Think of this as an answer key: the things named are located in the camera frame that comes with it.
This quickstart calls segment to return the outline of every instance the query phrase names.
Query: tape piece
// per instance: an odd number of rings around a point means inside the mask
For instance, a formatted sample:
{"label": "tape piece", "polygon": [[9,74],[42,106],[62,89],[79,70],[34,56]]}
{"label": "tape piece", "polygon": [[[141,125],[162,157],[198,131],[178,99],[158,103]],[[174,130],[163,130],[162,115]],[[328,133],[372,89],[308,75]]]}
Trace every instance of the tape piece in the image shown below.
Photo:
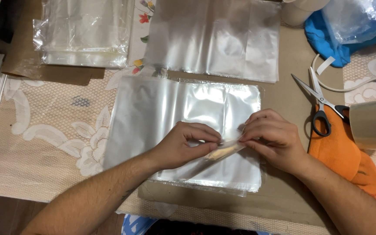
{"label": "tape piece", "polygon": [[327,58],[327,60],[325,60],[321,66],[317,69],[317,74],[320,75],[327,67],[329,67],[329,65],[331,65],[333,63],[333,61],[335,61],[336,59],[333,58],[333,57],[329,57]]}

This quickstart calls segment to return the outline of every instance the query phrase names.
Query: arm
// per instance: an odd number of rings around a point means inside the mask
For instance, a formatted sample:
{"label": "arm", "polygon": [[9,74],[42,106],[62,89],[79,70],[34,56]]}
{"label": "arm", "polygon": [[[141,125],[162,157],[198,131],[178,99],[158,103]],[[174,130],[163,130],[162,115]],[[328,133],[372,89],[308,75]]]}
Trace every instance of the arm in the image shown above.
{"label": "arm", "polygon": [[[376,234],[376,199],[308,155],[296,125],[271,109],[252,114],[245,124],[240,141],[276,168],[300,179],[341,234]],[[270,143],[265,145],[258,138]]]}
{"label": "arm", "polygon": [[[90,234],[147,178],[183,166],[217,148],[220,134],[200,123],[178,122],[150,151],[71,187],[49,203],[22,235]],[[188,139],[209,143],[189,147]]]}

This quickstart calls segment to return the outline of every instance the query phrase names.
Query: table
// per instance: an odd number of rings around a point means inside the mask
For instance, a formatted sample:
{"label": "table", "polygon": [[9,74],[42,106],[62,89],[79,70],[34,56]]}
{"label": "table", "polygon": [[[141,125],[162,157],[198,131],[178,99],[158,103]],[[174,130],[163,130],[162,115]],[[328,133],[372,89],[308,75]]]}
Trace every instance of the table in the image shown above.
{"label": "table", "polygon": [[[102,170],[118,81],[123,75],[140,70],[136,65],[143,58],[143,38],[148,35],[145,18],[151,14],[136,3],[129,56],[133,65],[129,68],[107,70],[104,79],[92,79],[88,86],[27,79],[7,81],[0,104],[0,196],[49,202]],[[343,69],[345,87],[374,75],[376,46],[354,54]],[[376,100],[376,83],[346,93],[345,99],[347,104]],[[376,164],[376,151],[368,153]],[[317,226],[144,201],[137,193],[131,194],[118,211],[248,230],[329,233]]]}

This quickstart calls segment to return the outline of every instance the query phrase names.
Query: scissor blade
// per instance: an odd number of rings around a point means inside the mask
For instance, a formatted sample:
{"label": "scissor blade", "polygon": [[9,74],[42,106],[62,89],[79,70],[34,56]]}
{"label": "scissor blade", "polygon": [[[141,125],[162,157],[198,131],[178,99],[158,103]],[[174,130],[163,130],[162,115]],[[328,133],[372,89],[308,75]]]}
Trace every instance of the scissor blade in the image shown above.
{"label": "scissor blade", "polygon": [[291,74],[292,77],[298,82],[300,83],[304,88],[307,89],[307,91],[309,91],[312,95],[314,95],[320,102],[323,103],[323,100],[320,100],[320,98],[322,98],[320,96],[320,94],[318,94],[317,92],[315,92],[313,89],[311,89],[306,83],[304,83],[303,81],[301,81],[298,77],[296,77],[295,75]]}
{"label": "scissor blade", "polygon": [[317,93],[319,93],[321,96],[323,96],[323,93],[322,93],[321,88],[320,88],[320,84],[318,83],[317,75],[314,72],[312,67],[310,67],[310,70],[311,70],[311,77],[313,79],[314,90]]}

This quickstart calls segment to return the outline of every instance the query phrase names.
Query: wooden floor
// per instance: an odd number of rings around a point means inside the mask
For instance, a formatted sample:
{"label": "wooden floor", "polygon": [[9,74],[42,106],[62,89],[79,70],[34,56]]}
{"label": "wooden floor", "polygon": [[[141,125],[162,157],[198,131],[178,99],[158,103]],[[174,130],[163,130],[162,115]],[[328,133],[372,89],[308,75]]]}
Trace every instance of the wooden floor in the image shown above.
{"label": "wooden floor", "polygon": [[[18,235],[47,204],[0,196],[0,235]],[[92,235],[119,235],[124,215],[113,213]]]}

